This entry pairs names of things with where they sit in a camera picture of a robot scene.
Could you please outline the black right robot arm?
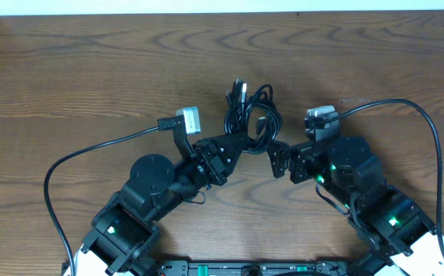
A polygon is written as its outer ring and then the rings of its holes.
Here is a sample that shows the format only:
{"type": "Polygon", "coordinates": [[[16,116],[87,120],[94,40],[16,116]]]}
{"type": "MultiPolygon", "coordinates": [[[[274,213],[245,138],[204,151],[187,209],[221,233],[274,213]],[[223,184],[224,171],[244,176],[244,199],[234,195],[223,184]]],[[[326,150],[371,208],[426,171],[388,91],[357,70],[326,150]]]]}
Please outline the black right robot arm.
{"type": "Polygon", "coordinates": [[[362,136],[341,136],[333,122],[293,146],[274,141],[268,148],[273,174],[286,171],[298,184],[314,179],[325,201],[370,250],[347,264],[346,275],[444,275],[444,236],[409,196],[390,185],[381,161],[362,136]]]}

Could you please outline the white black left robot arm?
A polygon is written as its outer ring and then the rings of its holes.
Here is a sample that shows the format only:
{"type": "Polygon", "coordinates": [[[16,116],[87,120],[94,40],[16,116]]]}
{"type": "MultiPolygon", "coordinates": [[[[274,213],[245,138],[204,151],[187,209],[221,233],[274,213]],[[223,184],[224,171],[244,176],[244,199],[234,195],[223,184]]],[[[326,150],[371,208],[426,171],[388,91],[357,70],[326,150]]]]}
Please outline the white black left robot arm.
{"type": "Polygon", "coordinates": [[[172,163],[160,154],[140,157],[121,190],[92,220],[64,274],[157,275],[161,264],[148,255],[160,238],[156,222],[182,203],[193,203],[202,188],[224,185],[248,144],[245,131],[191,144],[183,116],[157,123],[158,131],[172,131],[182,159],[172,163]]]}

